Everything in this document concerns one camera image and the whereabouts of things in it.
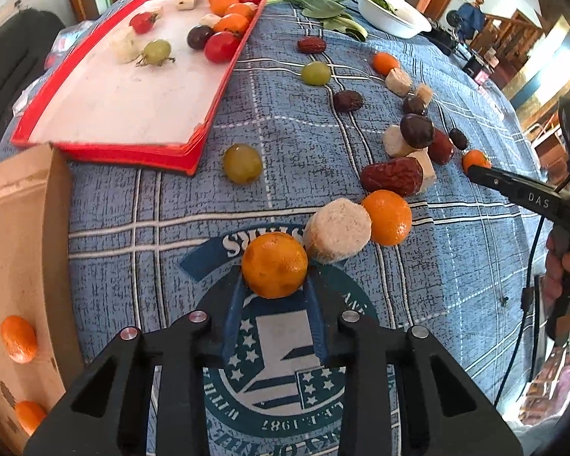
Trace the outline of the person's right hand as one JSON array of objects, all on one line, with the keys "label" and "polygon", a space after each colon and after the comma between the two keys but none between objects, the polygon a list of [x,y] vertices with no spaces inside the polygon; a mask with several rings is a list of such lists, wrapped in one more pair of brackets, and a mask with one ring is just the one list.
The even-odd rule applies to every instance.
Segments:
[{"label": "person's right hand", "polygon": [[570,273],[570,252],[560,258],[555,253],[555,241],[553,233],[547,240],[548,254],[546,257],[546,274],[543,278],[543,299],[548,308],[552,307],[556,299],[562,295],[562,278],[565,272]]}]

